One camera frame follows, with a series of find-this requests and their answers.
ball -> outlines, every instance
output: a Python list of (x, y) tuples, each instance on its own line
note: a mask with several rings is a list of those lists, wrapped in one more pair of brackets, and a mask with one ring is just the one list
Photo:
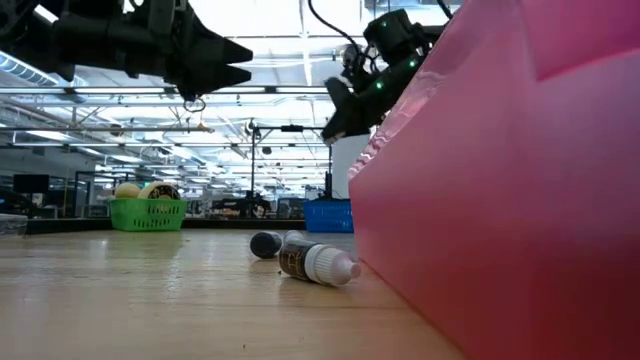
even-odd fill
[(116, 188), (116, 199), (135, 199), (140, 194), (140, 188), (136, 184), (122, 183)]
[(180, 200), (180, 193), (169, 183), (155, 181), (145, 186), (145, 188), (138, 194), (138, 198)]

pink container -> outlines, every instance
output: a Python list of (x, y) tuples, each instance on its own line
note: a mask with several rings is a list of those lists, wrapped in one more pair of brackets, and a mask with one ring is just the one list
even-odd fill
[(637, 0), (467, 0), (350, 170), (362, 258), (470, 359), (640, 359), (639, 48)]

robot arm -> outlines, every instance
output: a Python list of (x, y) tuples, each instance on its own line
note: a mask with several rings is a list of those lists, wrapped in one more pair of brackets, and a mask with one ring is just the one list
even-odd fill
[(364, 37), (389, 66), (371, 72), (362, 68), (363, 62), (358, 67), (345, 67), (342, 75), (353, 86), (353, 92), (338, 78), (325, 82), (336, 106), (336, 112), (322, 130), (325, 143), (331, 145), (342, 137), (368, 134), (372, 126), (380, 125), (443, 30), (444, 26), (411, 24), (404, 10), (386, 13), (370, 22)]
[[(38, 5), (58, 19), (35, 16)], [(187, 0), (146, 0), (127, 14), (123, 7), (124, 0), (3, 1), (0, 49), (68, 81), (75, 65), (161, 76), (191, 101), (251, 79), (229, 66), (252, 60), (251, 50), (209, 31)]]

white bottle cap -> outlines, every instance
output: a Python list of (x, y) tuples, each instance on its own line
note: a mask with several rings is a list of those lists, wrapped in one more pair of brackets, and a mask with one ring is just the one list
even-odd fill
[(320, 284), (344, 285), (360, 276), (360, 265), (344, 251), (329, 245), (316, 245), (307, 253), (304, 263), (307, 276)]

dark bottle cap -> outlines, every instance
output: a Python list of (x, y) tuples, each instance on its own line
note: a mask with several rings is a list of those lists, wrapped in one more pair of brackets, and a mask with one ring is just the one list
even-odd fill
[(280, 235), (273, 232), (259, 232), (251, 238), (251, 252), (261, 259), (271, 259), (282, 247)]

